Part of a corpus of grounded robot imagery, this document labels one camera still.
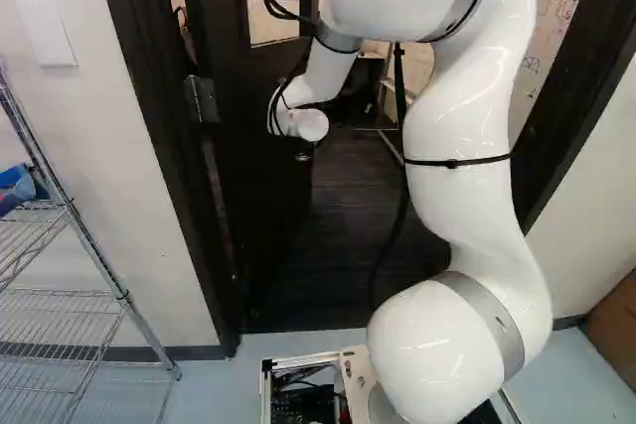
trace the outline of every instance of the blue object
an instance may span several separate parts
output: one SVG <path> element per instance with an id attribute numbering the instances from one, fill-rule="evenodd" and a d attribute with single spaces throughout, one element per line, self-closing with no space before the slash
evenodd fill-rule
<path id="1" fill-rule="evenodd" d="M 36 184 L 24 164 L 0 173 L 0 217 L 35 196 Z"/>

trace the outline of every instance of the wooden door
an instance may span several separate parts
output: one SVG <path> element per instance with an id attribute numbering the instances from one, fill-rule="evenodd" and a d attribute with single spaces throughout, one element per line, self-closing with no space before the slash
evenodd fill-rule
<path id="1" fill-rule="evenodd" d="M 312 146 L 266 132 L 266 112 L 279 80 L 310 42 L 304 26 L 267 43 L 250 32 L 247 0 L 186 0 L 199 63 L 211 78 L 221 122 L 209 125 L 226 214 L 248 301 L 257 306 L 305 217 L 311 198 Z M 299 0 L 316 18 L 318 0 Z"/>

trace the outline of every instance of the floor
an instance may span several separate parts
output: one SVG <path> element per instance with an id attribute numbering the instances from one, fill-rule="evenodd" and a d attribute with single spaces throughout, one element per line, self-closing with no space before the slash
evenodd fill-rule
<path id="1" fill-rule="evenodd" d="M 364 330 L 254 335 L 244 338 L 233 361 L 184 362 L 164 423 L 256 424 L 262 358 L 333 351 L 364 340 Z M 527 424 L 636 422 L 636 394 L 577 329 L 554 333 L 509 386 Z M 504 424 L 513 424 L 501 401 L 496 408 Z"/>
<path id="2" fill-rule="evenodd" d="M 250 332 L 364 327 L 369 271 L 398 207 L 400 172 L 375 131 L 334 126 L 316 153 L 312 212 Z M 410 209 L 378 280 L 378 301 L 445 268 L 446 242 Z"/>

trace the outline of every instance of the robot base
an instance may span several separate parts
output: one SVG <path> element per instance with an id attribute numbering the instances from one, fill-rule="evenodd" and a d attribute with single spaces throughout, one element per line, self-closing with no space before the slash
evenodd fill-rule
<path id="1" fill-rule="evenodd" d="M 399 416 L 376 381 L 369 351 L 365 346 L 352 347 L 332 353 L 266 359 L 260 370 L 261 424 L 271 423 L 272 376 L 286 370 L 308 370 L 331 364 L 336 371 L 334 385 L 338 392 L 344 390 L 352 424 L 408 424 Z M 504 386 L 491 402 L 497 410 L 500 422 L 529 424 Z"/>
<path id="2" fill-rule="evenodd" d="M 378 382 L 369 393 L 369 418 L 371 424 L 408 424 L 398 414 Z"/>

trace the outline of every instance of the cardboard box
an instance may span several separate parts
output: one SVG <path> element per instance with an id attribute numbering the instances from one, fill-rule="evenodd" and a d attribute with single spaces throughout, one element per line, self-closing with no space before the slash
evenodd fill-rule
<path id="1" fill-rule="evenodd" d="M 583 329 L 607 362 L 636 391 L 636 270 L 592 310 Z"/>

